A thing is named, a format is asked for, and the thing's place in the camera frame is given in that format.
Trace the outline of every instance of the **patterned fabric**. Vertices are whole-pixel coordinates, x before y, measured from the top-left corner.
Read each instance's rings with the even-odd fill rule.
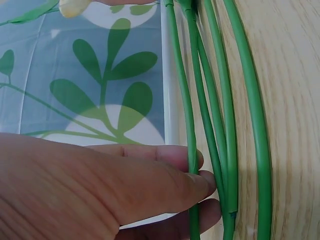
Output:
[[[0,132],[75,145],[164,143],[160,5],[0,0]]]

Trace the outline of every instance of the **stem wire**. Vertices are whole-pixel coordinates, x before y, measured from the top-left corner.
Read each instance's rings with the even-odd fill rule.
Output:
[[[272,166],[263,99],[249,42],[237,6],[233,0],[223,0],[223,2],[238,46],[253,129],[258,178],[257,240],[270,240],[273,215]]]
[[[253,57],[250,51],[250,46],[246,37],[246,33],[238,9],[233,0],[223,1],[231,22],[231,26],[235,35],[236,43],[240,54],[252,121],[258,174],[259,202],[257,239],[270,240],[272,226],[272,174],[271,157],[263,101],[260,93],[259,82]],[[217,190],[221,204],[224,225],[223,240],[232,240],[234,237],[236,216],[238,212],[238,154],[235,112],[226,50],[224,47],[222,35],[217,23],[216,14],[214,12],[211,0],[204,0],[218,65],[218,73],[222,93],[222,106],[224,111],[224,129],[222,121],[223,117],[219,108],[217,88],[214,84],[214,76],[212,74],[208,57],[206,55],[205,47],[203,45],[196,22],[196,10],[191,7],[190,0],[178,2],[180,3],[182,10],[184,11],[185,18],[188,24],[192,65],[199,100],[200,113],[203,121],[204,131],[211,158],[211,164],[215,174]],[[171,37],[174,45],[175,61],[177,64],[181,87],[184,85],[183,82],[187,84],[187,80],[186,74],[183,69],[180,44],[177,43],[179,42],[179,37],[178,29],[176,26],[177,23],[175,18],[173,1],[165,0],[165,6],[168,9]],[[213,126],[211,125],[208,104],[206,101],[199,56],[201,59],[203,74],[208,89],[212,120],[213,125],[215,126],[215,134],[213,131]],[[188,98],[190,98],[188,84],[187,86],[183,87],[187,88]],[[191,104],[191,101],[185,102],[185,90],[186,89],[181,88],[182,100],[184,108],[189,110],[189,104]],[[186,112],[186,110],[185,117],[186,122],[188,122],[191,119],[187,119],[188,112]],[[190,132],[188,133],[188,131],[190,130],[191,128],[190,126],[188,128],[187,124],[187,136],[192,135]],[[200,239],[198,237],[198,234],[196,234],[196,230],[199,229],[199,227],[196,226],[196,224],[199,224],[198,216],[195,216],[196,214],[198,214],[197,211],[192,211],[192,215],[190,215],[191,240]]]
[[[178,81],[180,85],[183,108],[184,108],[187,146],[188,146],[189,172],[192,174],[198,174],[199,166],[198,166],[198,158],[197,158],[197,144],[196,144],[194,114],[192,109],[189,86],[187,82],[187,76],[186,76],[182,54],[181,54],[176,14],[174,10],[174,2],[173,0],[165,0],[164,4],[165,4],[167,15],[168,15],[169,31],[170,31],[171,41],[173,45],[173,55],[175,59],[176,70],[178,74]],[[189,209],[189,219],[190,219],[189,220],[190,221],[190,224],[189,224],[190,239],[200,240],[198,205],[195,205]]]

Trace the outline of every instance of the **wood grain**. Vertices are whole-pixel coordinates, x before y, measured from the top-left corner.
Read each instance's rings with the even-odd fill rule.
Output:
[[[273,176],[273,240],[320,240],[320,0],[235,0],[251,46],[268,126]],[[236,240],[257,237],[255,145],[242,65],[222,0],[215,2],[226,46],[236,116],[239,214]],[[218,70],[206,11],[200,25],[215,78]],[[190,80],[197,146],[211,170],[184,21],[178,22]],[[179,100],[180,143],[186,144]],[[202,235],[222,240],[221,222]]]

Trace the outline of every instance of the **leaf pattern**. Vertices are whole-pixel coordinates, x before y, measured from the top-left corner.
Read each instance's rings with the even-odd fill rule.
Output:
[[[133,83],[126,91],[118,119],[118,130],[125,133],[134,128],[151,110],[153,95],[144,82]]]

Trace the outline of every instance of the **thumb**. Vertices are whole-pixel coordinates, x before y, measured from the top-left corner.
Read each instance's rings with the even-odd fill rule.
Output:
[[[211,195],[212,173],[184,173],[159,161],[108,157],[99,164],[107,181],[104,200],[119,225],[127,225],[163,213],[183,212]],[[105,166],[108,175],[103,173]]]

